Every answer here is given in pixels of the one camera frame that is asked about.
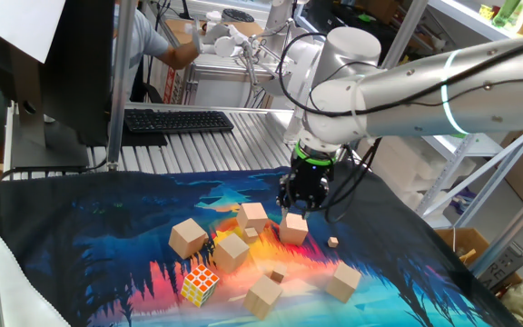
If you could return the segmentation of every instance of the monitor stand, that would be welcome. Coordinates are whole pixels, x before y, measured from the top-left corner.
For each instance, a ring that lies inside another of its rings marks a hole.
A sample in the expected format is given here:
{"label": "monitor stand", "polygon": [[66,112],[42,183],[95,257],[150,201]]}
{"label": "monitor stand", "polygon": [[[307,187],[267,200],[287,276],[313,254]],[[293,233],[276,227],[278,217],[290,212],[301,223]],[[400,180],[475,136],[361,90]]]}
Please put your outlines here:
{"label": "monitor stand", "polygon": [[58,122],[44,123],[45,146],[33,142],[14,114],[11,165],[13,168],[75,168],[90,163],[75,130]]}
{"label": "monitor stand", "polygon": [[76,131],[59,122],[44,122],[39,64],[11,46],[17,110],[12,139],[13,168],[86,167],[88,152]]}

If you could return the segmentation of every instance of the computer keyboard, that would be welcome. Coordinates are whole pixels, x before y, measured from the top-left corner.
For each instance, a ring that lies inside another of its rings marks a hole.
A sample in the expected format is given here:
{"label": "computer keyboard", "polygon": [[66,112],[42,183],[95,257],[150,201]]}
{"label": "computer keyboard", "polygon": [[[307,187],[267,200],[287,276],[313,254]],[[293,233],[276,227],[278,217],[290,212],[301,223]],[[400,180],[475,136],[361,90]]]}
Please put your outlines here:
{"label": "computer keyboard", "polygon": [[152,109],[124,110],[124,122],[133,133],[222,132],[233,129],[221,112],[155,112]]}

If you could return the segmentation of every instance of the white shirt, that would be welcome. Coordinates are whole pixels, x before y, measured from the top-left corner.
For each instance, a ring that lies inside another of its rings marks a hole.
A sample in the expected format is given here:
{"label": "white shirt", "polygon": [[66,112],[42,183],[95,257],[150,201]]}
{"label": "white shirt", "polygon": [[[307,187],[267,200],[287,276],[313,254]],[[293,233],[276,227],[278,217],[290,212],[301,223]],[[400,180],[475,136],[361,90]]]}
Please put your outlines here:
{"label": "white shirt", "polygon": [[[114,10],[114,14],[118,15],[118,9]],[[131,97],[131,91],[133,90],[134,77],[138,70],[139,63],[143,58],[143,55],[160,56],[169,49],[169,43],[162,36],[160,36],[155,30],[154,26],[148,19],[136,10],[134,12],[133,22],[133,40],[131,43],[130,53],[130,64],[128,71],[128,84],[126,85],[126,99]],[[114,57],[116,53],[116,38],[113,40],[113,65]]]}

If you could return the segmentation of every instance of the wire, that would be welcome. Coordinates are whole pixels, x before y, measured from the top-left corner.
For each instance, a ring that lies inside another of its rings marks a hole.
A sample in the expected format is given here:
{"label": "wire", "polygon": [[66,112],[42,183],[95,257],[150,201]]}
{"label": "wire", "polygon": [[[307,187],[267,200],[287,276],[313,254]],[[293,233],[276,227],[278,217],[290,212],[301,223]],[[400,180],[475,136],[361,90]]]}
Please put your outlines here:
{"label": "wire", "polygon": [[247,99],[245,99],[245,104],[243,105],[243,108],[247,108],[247,104],[250,102],[250,99],[252,99],[253,94],[253,81],[250,83],[250,92],[247,94]]}
{"label": "wire", "polygon": [[485,88],[486,86],[490,86],[490,87],[493,87],[493,86],[496,86],[496,85],[501,85],[501,84],[509,84],[509,83],[520,83],[520,82],[523,82],[523,78],[519,78],[519,79],[511,79],[511,80],[506,80],[506,81],[500,81],[500,82],[494,82],[494,83],[490,83],[490,84],[486,84],[486,85],[480,85],[480,86],[475,86],[475,87],[471,87],[469,88],[468,90],[465,90],[463,92],[460,92],[458,94],[455,94],[453,95],[452,97],[450,97],[447,101],[444,101],[444,102],[440,102],[440,103],[436,103],[436,104],[425,104],[425,103],[418,103],[418,102],[411,102],[411,103],[407,103],[407,104],[417,104],[417,105],[424,105],[424,106],[439,106],[439,105],[443,105],[445,103],[449,103],[457,98],[459,98],[460,96],[462,95],[465,95],[465,94],[468,94],[470,92],[473,92],[473,91],[476,91],[476,90],[479,90],[479,89],[483,89]]}
{"label": "wire", "polygon": [[[99,164],[94,167],[86,168],[62,168],[61,170],[66,173],[88,173],[93,170],[99,169],[106,164],[106,159],[102,160]],[[10,169],[1,174],[0,181],[3,181],[7,176],[12,173],[48,173],[53,171],[54,168],[43,167],[43,168],[14,168]]]}
{"label": "wire", "polygon": [[[282,55],[281,55],[281,60],[280,60],[280,64],[279,64],[279,70],[278,70],[278,77],[279,77],[279,80],[280,80],[280,86],[281,86],[281,89],[282,91],[284,92],[284,95],[286,95],[286,97],[292,101],[293,103],[295,103],[296,105],[298,105],[301,109],[309,112],[309,113],[313,113],[313,114],[321,114],[321,115],[325,115],[325,116],[328,116],[328,117],[340,117],[340,116],[350,116],[350,115],[353,115],[353,113],[351,111],[346,111],[346,112],[325,112],[325,111],[321,111],[321,110],[318,110],[318,109],[312,109],[312,108],[309,108],[308,106],[304,105],[304,104],[301,104],[300,102],[298,102],[296,99],[294,99],[286,90],[285,88],[285,85],[283,83],[283,75],[282,75],[282,67],[283,67],[283,63],[285,61],[285,58],[286,58],[286,55],[288,53],[288,50],[290,50],[290,47],[291,45],[293,45],[295,42],[299,41],[300,39],[302,39],[303,37],[306,37],[306,36],[316,36],[316,35],[319,35],[319,36],[325,36],[325,34],[322,34],[322,33],[306,33],[306,34],[303,34],[303,35],[299,35],[297,37],[295,37],[293,40],[291,40],[291,42],[286,46],[286,48],[284,49]],[[392,103],[389,103],[389,104],[382,104],[382,105],[378,105],[378,106],[375,106],[375,107],[372,107],[372,108],[369,108],[369,109],[365,109],[365,110],[356,110],[354,111],[354,113],[356,115],[361,115],[361,114],[372,114],[372,113],[377,113],[379,111],[383,111],[383,110],[387,110],[387,109],[390,109],[390,108],[393,108],[393,107],[396,107],[396,106],[399,106],[399,105],[402,105],[402,104],[409,104],[409,103],[412,103],[414,100],[417,100],[419,98],[421,98],[422,96],[425,96],[427,94],[431,94],[433,92],[436,92],[438,91],[441,86],[444,86],[444,85],[451,85],[451,84],[455,84],[457,82],[460,82],[466,78],[469,78],[471,77],[472,75],[475,75],[475,74],[479,74],[483,71],[485,71],[486,69],[489,69],[490,67],[496,65],[496,64],[500,64],[502,62],[505,62],[509,59],[512,59],[514,57],[517,57],[519,55],[523,55],[523,45],[520,45],[518,47],[515,47],[511,50],[508,50],[507,52],[505,53],[502,53],[502,54],[498,54],[498,55],[495,55],[495,56],[492,56],[491,58],[489,58],[488,60],[482,62],[482,63],[479,63],[479,64],[476,64],[475,66],[469,68],[469,69],[466,69],[465,71],[461,72],[461,73],[458,73],[458,74],[455,74],[453,76],[451,76],[450,78],[446,79],[445,81],[441,81],[439,83],[436,83],[426,89],[423,89],[413,95],[410,95],[404,99],[401,99],[401,100],[398,100],[398,101],[395,101],[395,102],[392,102]]]}
{"label": "wire", "polygon": [[[342,182],[342,184],[340,185],[340,187],[337,190],[337,192],[332,196],[331,200],[324,206],[321,206],[321,207],[318,207],[318,208],[302,208],[298,204],[296,204],[296,202],[293,201],[295,198],[291,196],[291,188],[290,188],[290,176],[291,176],[291,174],[288,175],[288,178],[286,179],[286,185],[285,185],[285,189],[286,190],[285,191],[286,191],[286,195],[290,199],[291,205],[294,208],[296,208],[296,209],[298,209],[298,210],[300,210],[302,212],[305,212],[305,213],[315,213],[315,212],[319,212],[319,211],[329,210],[334,205],[344,201],[344,199],[346,199],[351,193],[353,193],[353,191],[356,189],[356,187],[362,181],[362,178],[364,178],[364,175],[366,174],[366,172],[369,170],[370,165],[372,164],[372,159],[374,158],[374,154],[377,152],[377,149],[379,147],[378,146],[378,143],[380,142],[379,139],[377,139],[377,141],[375,141],[375,144],[360,159],[359,165],[354,169],[354,171],[352,171],[350,173],[349,177],[346,180],[344,180],[344,182]],[[334,162],[332,161],[332,159],[330,157],[328,159],[331,161],[331,166],[333,166]],[[359,179],[350,187],[350,189],[345,194],[343,194],[339,198],[336,198],[336,195],[337,195],[338,191],[344,189],[344,187],[349,183],[349,181],[352,178],[354,178],[357,173],[361,172],[360,168],[364,165],[364,163],[367,160],[370,160],[370,161],[367,163],[367,168],[364,171],[362,171],[362,175],[359,177]],[[300,161],[300,162],[298,162],[298,164],[293,166],[291,169],[295,172],[305,162],[306,161]]]}
{"label": "wire", "polygon": [[[346,209],[344,209],[344,211],[338,216],[336,217],[335,219],[331,220],[329,217],[330,217],[330,209],[331,207],[333,207],[335,204],[338,204],[340,202],[342,202],[344,199],[346,199],[349,195],[352,195],[354,196],[354,194],[356,193],[356,190],[358,189],[359,185],[360,185],[360,182],[362,182],[362,179],[364,179],[364,177],[366,176],[367,174],[367,171],[370,169],[370,167],[372,166],[372,162],[374,161],[374,156],[375,154],[377,154],[377,150],[379,149],[379,144],[380,144],[380,140],[381,138],[379,137],[378,139],[375,140],[374,144],[372,145],[372,147],[365,153],[364,155],[364,158],[362,158],[360,161],[361,163],[358,165],[357,170],[359,170],[361,172],[359,178],[354,182],[354,184],[350,187],[350,189],[343,195],[340,197],[339,200],[331,200],[330,202],[328,202],[328,204],[326,205],[326,211],[324,212],[324,219],[326,220],[327,223],[337,223],[340,219],[342,219],[342,217],[344,217],[344,215],[346,214],[346,212],[349,210],[350,206],[352,205],[352,201],[349,201],[349,203],[346,205]],[[350,149],[350,147],[347,145],[348,149],[347,151],[349,151],[350,153],[350,157],[352,158],[352,161],[354,162],[354,155],[352,154],[352,149]],[[363,163],[367,160],[367,157],[369,157],[369,162],[366,164],[366,167],[363,166]],[[332,199],[335,199],[336,196],[342,191],[342,189],[344,189],[344,186],[345,184],[351,179],[352,177],[349,176],[345,181],[344,183],[342,183],[342,185],[336,190],[336,192],[334,193],[334,195],[332,196]]]}
{"label": "wire", "polygon": [[176,14],[179,16],[179,18],[182,18],[182,17],[181,17],[181,14],[177,13],[176,10],[174,10],[174,9],[172,9],[172,8],[171,8],[171,10],[173,10],[173,12],[176,13]]}
{"label": "wire", "polygon": [[[324,78],[324,80],[320,83],[318,83],[316,86],[326,82],[326,81],[329,81],[332,77],[334,77],[334,75],[336,75],[340,70],[342,70],[343,68],[345,67],[348,67],[350,66],[351,64],[363,64],[363,65],[368,65],[368,66],[371,66],[373,68],[378,68],[376,65],[374,64],[369,64],[369,63],[364,63],[364,62],[349,62],[349,63],[346,63],[342,66],[340,66],[337,70],[334,71],[334,73],[330,74],[330,76]],[[320,108],[314,103],[314,99],[312,98],[312,92],[314,92],[314,90],[316,89],[316,87],[312,88],[310,90],[310,94],[309,94],[309,97],[310,97],[310,102],[312,103],[312,105],[314,106],[314,108],[320,110]]]}

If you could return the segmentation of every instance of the wooden cube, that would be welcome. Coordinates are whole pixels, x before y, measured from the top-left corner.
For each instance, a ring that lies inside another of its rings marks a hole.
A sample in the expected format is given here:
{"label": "wooden cube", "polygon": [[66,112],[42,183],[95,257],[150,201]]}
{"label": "wooden cube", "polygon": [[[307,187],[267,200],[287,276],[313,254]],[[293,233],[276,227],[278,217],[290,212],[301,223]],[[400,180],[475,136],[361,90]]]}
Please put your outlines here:
{"label": "wooden cube", "polygon": [[308,234],[308,223],[295,213],[288,213],[280,223],[280,240],[282,243],[301,245]]}
{"label": "wooden cube", "polygon": [[213,259],[217,268],[226,273],[233,273],[247,259],[250,247],[236,234],[231,234],[217,243]]}
{"label": "wooden cube", "polygon": [[278,264],[276,265],[274,268],[273,268],[273,271],[271,272],[271,276],[270,278],[277,282],[277,283],[280,283],[281,281],[283,281],[283,278],[286,276],[286,270],[288,268],[283,265],[283,264]]}
{"label": "wooden cube", "polygon": [[350,268],[346,263],[340,263],[326,286],[326,292],[341,302],[348,302],[357,286],[362,274]]}
{"label": "wooden cube", "polygon": [[250,228],[246,228],[243,231],[243,240],[247,244],[254,243],[255,241],[257,241],[257,239],[258,239],[258,233],[255,231],[255,228],[250,227]]}
{"label": "wooden cube", "polygon": [[247,292],[243,306],[260,320],[264,320],[280,298],[282,289],[263,275]]}
{"label": "wooden cube", "polygon": [[268,215],[263,210],[261,203],[242,203],[240,211],[237,213],[237,224],[242,231],[246,228],[253,227],[260,234],[268,221]]}
{"label": "wooden cube", "polygon": [[331,237],[328,239],[328,246],[335,248],[338,246],[338,239],[336,237]]}
{"label": "wooden cube", "polygon": [[183,259],[187,259],[203,248],[207,233],[192,218],[176,224],[171,230],[169,245]]}

